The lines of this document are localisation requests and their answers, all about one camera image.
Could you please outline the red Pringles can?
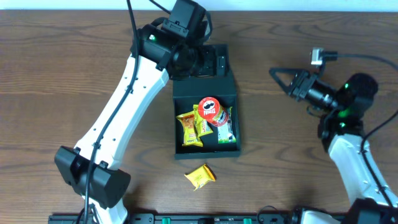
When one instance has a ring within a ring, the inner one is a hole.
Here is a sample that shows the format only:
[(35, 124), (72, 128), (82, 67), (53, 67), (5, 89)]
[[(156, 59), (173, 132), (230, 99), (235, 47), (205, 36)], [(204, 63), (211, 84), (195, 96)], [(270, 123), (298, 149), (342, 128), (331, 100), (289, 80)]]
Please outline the red Pringles can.
[(215, 127), (227, 123), (229, 114), (216, 98), (205, 97), (198, 104), (198, 114)]

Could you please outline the yellow orange snack packet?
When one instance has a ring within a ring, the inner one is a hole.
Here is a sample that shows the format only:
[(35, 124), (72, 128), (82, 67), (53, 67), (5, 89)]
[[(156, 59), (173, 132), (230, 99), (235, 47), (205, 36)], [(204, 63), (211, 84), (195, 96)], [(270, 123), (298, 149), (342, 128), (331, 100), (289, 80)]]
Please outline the yellow orange snack packet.
[(184, 147), (185, 146), (203, 147), (203, 143), (198, 138), (196, 131), (195, 131), (194, 112), (191, 111), (188, 113), (180, 114), (180, 115), (176, 116), (176, 119), (181, 123), (182, 128), (183, 128), (183, 144), (182, 144), (182, 146), (184, 146)]

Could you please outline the yellow chocolate wafer packet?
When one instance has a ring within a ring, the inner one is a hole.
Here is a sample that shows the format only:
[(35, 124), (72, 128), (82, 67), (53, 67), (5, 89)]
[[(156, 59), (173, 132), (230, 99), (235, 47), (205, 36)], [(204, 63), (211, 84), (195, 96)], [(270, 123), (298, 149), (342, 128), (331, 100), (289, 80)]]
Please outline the yellow chocolate wafer packet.
[(194, 112), (194, 127), (197, 136), (200, 138), (202, 136), (212, 134), (213, 130), (210, 128), (207, 120), (202, 118), (198, 113), (198, 105), (193, 105), (193, 112)]

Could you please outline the silver yellow snack packet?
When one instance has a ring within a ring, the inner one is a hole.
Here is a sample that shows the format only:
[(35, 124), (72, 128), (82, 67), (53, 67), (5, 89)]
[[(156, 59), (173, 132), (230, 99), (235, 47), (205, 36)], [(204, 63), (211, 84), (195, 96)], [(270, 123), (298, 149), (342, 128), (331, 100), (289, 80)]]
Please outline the silver yellow snack packet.
[(229, 107), (226, 111), (228, 113), (227, 122), (218, 127), (218, 143), (219, 144), (228, 144), (235, 143), (236, 138), (233, 132), (233, 124), (232, 124), (232, 106)]

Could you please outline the small yellow snack packet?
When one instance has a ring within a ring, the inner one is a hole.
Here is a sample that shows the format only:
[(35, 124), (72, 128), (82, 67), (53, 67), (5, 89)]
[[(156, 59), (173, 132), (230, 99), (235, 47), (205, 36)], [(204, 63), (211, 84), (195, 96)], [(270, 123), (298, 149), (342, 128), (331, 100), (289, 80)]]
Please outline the small yellow snack packet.
[(195, 190), (202, 188), (209, 182), (216, 181), (215, 175), (212, 173), (212, 170), (208, 167), (207, 164), (203, 164), (191, 173), (185, 174), (185, 177), (195, 187)]

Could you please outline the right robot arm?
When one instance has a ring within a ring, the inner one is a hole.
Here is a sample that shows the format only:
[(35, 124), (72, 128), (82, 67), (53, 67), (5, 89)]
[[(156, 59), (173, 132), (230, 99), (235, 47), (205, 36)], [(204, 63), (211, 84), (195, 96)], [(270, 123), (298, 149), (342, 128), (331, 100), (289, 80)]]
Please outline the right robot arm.
[(397, 196), (378, 169), (363, 128), (362, 118), (378, 91), (375, 79), (355, 73), (336, 89), (304, 69), (272, 68), (269, 74), (289, 97), (322, 111), (318, 138), (337, 166), (351, 204), (341, 220), (300, 208), (291, 223), (397, 223)]

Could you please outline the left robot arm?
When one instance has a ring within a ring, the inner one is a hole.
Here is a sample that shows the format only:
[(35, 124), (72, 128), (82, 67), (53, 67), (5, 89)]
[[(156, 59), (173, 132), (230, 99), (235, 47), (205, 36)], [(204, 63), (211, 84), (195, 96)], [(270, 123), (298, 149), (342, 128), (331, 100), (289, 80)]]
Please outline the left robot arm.
[(177, 1), (164, 17), (133, 27), (131, 53), (119, 84), (90, 130), (61, 146), (55, 164), (84, 200), (77, 223), (124, 223), (131, 177), (120, 166), (146, 109), (169, 80), (216, 74), (218, 54), (207, 41), (211, 15), (195, 1)]

